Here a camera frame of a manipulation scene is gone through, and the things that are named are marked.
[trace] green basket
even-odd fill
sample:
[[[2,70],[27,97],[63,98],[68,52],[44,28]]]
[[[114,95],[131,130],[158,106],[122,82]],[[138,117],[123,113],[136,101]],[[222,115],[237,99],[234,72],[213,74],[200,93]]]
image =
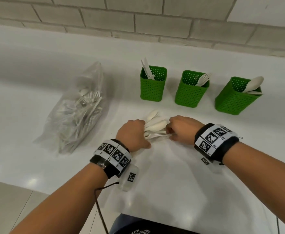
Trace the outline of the green basket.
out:
[[[250,79],[232,77],[215,99],[217,111],[238,115],[261,95],[241,93]]]
[[[143,68],[140,72],[140,98],[159,102],[162,100],[167,69],[160,66],[150,66],[150,70],[155,76],[155,80],[148,79]]]
[[[210,86],[210,81],[202,87],[195,86],[201,75],[205,73],[185,70],[178,86],[175,103],[178,105],[195,108]]]

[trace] brick wall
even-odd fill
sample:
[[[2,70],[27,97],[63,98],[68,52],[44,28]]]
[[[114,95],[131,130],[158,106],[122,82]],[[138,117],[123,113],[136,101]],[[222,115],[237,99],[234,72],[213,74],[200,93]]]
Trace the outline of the brick wall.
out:
[[[227,22],[236,0],[0,0],[0,25],[285,57],[285,27]]]

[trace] white floor tile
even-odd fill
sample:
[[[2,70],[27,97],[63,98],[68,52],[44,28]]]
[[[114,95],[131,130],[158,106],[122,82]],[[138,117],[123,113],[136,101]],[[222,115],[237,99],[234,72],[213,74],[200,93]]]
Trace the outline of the white floor tile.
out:
[[[21,220],[23,220],[36,206],[38,206],[47,197],[47,194],[33,191],[19,218],[17,219],[17,222],[15,223],[14,227],[17,226],[17,224],[20,223]]]
[[[110,228],[112,227],[112,224],[114,223],[114,220],[120,215],[120,213],[113,212],[108,209],[100,209],[100,210],[104,218],[104,221],[106,223],[107,229],[109,231]],[[96,212],[90,234],[106,234],[98,212]]]
[[[32,191],[0,182],[0,234],[8,234]]]
[[[96,211],[97,211],[97,207],[95,204],[92,211],[90,212],[90,215],[88,216],[82,230],[80,231],[80,234],[90,234],[90,230],[91,230],[93,222],[94,222]]]

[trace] forearm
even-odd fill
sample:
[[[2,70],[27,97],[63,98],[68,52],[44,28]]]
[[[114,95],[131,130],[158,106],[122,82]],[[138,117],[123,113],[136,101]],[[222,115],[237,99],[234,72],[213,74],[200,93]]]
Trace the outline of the forearm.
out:
[[[285,222],[285,163],[241,142],[226,153],[223,163]]]
[[[94,206],[94,189],[103,187],[107,180],[102,168],[88,164],[47,197],[11,234],[78,234]]]

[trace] hand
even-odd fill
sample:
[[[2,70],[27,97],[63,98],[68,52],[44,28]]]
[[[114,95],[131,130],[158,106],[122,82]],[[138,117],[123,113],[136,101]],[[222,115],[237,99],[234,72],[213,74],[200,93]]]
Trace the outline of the hand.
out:
[[[115,137],[121,141],[129,152],[135,152],[139,149],[150,149],[151,144],[145,140],[145,121],[143,120],[129,120],[117,132]]]
[[[195,144],[195,134],[204,126],[196,119],[183,116],[171,117],[170,122],[166,126],[166,132],[173,134],[170,140],[189,145]]]

